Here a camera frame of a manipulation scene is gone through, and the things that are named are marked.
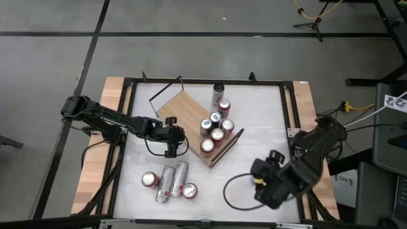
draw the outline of gray floor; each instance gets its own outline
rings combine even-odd
[[[389,18],[397,18],[390,1]],[[323,3],[300,1],[316,15]],[[0,3],[0,31],[95,30],[103,0]],[[102,31],[303,32],[307,22],[291,1],[111,1]],[[341,4],[322,19],[322,32],[385,32],[371,4]],[[0,37],[0,134],[25,143],[0,148],[0,221],[27,219],[38,197],[61,122],[91,38]],[[317,112],[341,101],[374,102],[374,88],[346,87],[344,79],[381,78],[402,62],[389,39],[315,38],[99,38],[83,95],[99,100],[107,76],[309,81]],[[339,114],[345,123],[360,113]],[[361,125],[372,123],[366,120]],[[371,146],[372,130],[349,135],[356,151]],[[67,216],[88,137],[71,131],[45,217]],[[345,148],[344,155],[351,154]]]

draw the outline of standing can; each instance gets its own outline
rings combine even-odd
[[[220,147],[224,134],[220,128],[215,128],[210,133],[210,139],[214,142],[215,148]]]
[[[224,86],[223,84],[216,83],[214,85],[214,92],[212,94],[212,106],[216,107],[218,102],[223,98]]]
[[[222,118],[227,118],[230,110],[229,100],[221,99],[219,101],[219,105],[217,106],[217,110],[219,111],[219,114],[221,114]]]
[[[210,139],[204,139],[201,143],[201,155],[204,158],[208,158],[212,155],[215,148],[215,144]]]
[[[194,198],[198,193],[198,188],[193,183],[185,184],[183,189],[183,196],[185,198]]]
[[[158,178],[158,176],[151,171],[145,172],[141,177],[141,183],[145,187],[152,187],[158,185],[159,182],[160,178]]]
[[[171,195],[179,197],[183,192],[186,177],[188,175],[188,163],[179,161],[176,167],[176,174],[171,186]]]
[[[224,138],[227,139],[230,137],[235,124],[231,120],[223,120],[221,124],[221,129],[223,130]]]
[[[165,203],[170,197],[170,189],[172,180],[174,178],[175,168],[164,166],[163,174],[161,175],[161,182],[158,187],[158,192],[155,197],[155,201],[159,203]]]
[[[219,123],[221,121],[221,114],[219,112],[213,112],[209,116],[210,121],[212,122],[212,126],[210,127],[210,131],[215,128],[219,128]]]
[[[210,128],[212,127],[212,122],[204,118],[201,120],[201,137],[208,138],[210,136]]]

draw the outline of soda can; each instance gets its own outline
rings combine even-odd
[[[224,134],[220,128],[215,128],[210,133],[210,139],[214,142],[215,148],[220,147]]]
[[[218,102],[223,98],[224,86],[223,84],[216,83],[214,85],[214,92],[212,94],[212,106],[216,107]]]
[[[212,122],[212,126],[210,130],[212,131],[215,128],[219,128],[219,122],[221,121],[221,114],[218,112],[213,112],[209,116],[210,121]]]
[[[204,139],[201,142],[201,155],[204,158],[210,157],[214,151],[214,148],[215,148],[215,144],[212,140]]]
[[[198,188],[193,183],[185,184],[183,189],[183,196],[185,198],[194,198],[198,193]]]
[[[221,114],[222,118],[227,118],[230,110],[230,102],[227,99],[221,99],[217,107],[217,111]]]
[[[176,174],[172,181],[170,194],[173,197],[179,197],[183,192],[186,177],[188,175],[188,163],[179,161],[176,167]]]
[[[210,135],[210,128],[212,127],[212,122],[204,118],[201,120],[201,137],[208,138]]]
[[[145,172],[141,177],[141,183],[145,187],[152,187],[158,185],[159,182],[160,178],[158,178],[158,176],[151,171]]]
[[[224,138],[227,139],[230,137],[235,124],[231,120],[223,120],[221,125],[221,130],[223,130]]]
[[[175,168],[164,166],[163,174],[161,175],[161,182],[158,187],[158,192],[155,197],[155,201],[159,203],[165,203],[170,197],[170,190],[172,185],[172,180],[174,178]]]

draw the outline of wooden plank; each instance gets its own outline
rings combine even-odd
[[[294,81],[293,83],[301,128],[303,130],[311,130],[317,125],[315,122],[317,115],[315,113],[310,85],[308,82],[304,81]],[[321,180],[314,186],[313,191],[329,213],[336,219],[339,219],[338,207],[336,206],[331,176],[329,175],[326,160],[324,161],[324,172],[322,173]],[[306,196],[303,197],[303,202],[304,209],[306,210],[306,217],[307,219],[310,219],[310,214],[307,213],[307,211],[309,211],[309,204]]]
[[[100,104],[110,109],[116,110],[119,104],[121,89],[123,87],[123,77],[108,77],[104,84]],[[103,140],[100,134],[90,138],[89,145]],[[85,157],[81,177],[76,189],[76,196],[72,205],[72,213],[77,213],[86,206],[86,203],[95,195],[102,184],[103,171],[106,164],[109,145],[102,143],[90,148]]]
[[[214,149],[212,155],[205,158],[201,155],[200,145],[203,138],[200,135],[200,122],[204,118],[209,118],[209,112],[199,103],[195,102],[186,92],[180,91],[176,96],[168,101],[162,108],[157,111],[162,119],[171,116],[177,117],[177,125],[185,131],[185,136],[188,138],[190,149],[201,158],[210,168],[224,155],[229,148],[224,147],[233,140],[234,130],[228,139],[224,139],[218,148]]]

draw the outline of white table surface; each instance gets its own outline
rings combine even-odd
[[[156,118],[148,99],[165,85],[138,83],[132,116]],[[184,84],[184,89],[204,108],[212,111],[213,85]],[[156,110],[180,90],[181,85],[174,84],[155,98],[153,105]],[[144,140],[132,134],[128,135],[114,218],[300,222],[296,200],[283,203],[277,210],[262,207],[253,211],[232,209],[223,200],[222,190],[225,182],[237,174],[250,172],[255,158],[264,160],[271,149],[276,149],[289,158],[279,87],[225,85],[224,98],[231,102],[228,118],[235,122],[235,131],[241,128],[245,130],[234,147],[212,169],[191,149],[185,155],[172,159],[153,156],[147,151]],[[155,153],[164,154],[167,149],[166,144],[148,143]],[[185,145],[181,145],[178,152],[184,150]],[[170,197],[165,204],[156,202],[157,190],[144,187],[141,184],[141,176],[146,171],[153,171],[161,176],[164,165],[175,167],[179,160],[190,164],[187,182],[196,184],[198,195],[192,200]],[[229,184],[226,196],[237,207],[252,207],[259,204],[254,199],[254,193],[254,185],[249,177],[241,177]]]

